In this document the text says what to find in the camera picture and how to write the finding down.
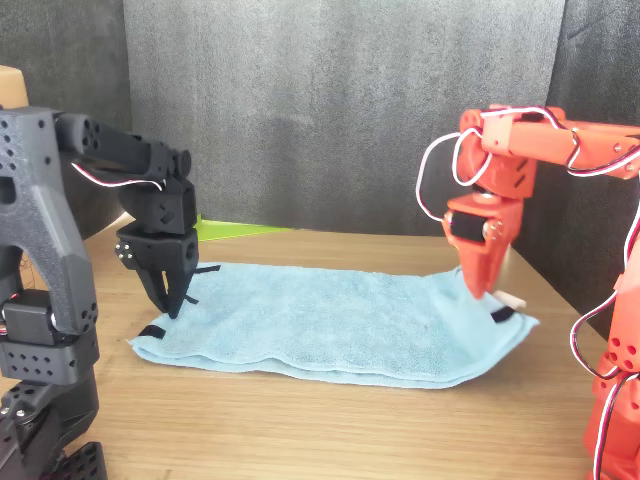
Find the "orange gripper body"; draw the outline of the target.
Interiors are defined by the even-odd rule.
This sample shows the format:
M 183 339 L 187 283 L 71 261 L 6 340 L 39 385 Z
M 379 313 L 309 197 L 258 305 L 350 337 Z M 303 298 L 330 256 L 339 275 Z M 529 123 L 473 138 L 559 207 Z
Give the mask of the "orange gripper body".
M 461 261 L 500 261 L 519 233 L 522 200 L 472 193 L 447 207 L 443 228 Z

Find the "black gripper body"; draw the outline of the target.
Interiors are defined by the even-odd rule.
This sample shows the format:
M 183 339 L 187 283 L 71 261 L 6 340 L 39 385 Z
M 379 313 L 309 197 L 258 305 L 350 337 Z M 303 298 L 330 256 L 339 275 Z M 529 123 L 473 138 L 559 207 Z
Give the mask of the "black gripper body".
M 192 274 L 199 261 L 195 228 L 175 234 L 131 222 L 116 232 L 115 255 L 130 270 Z

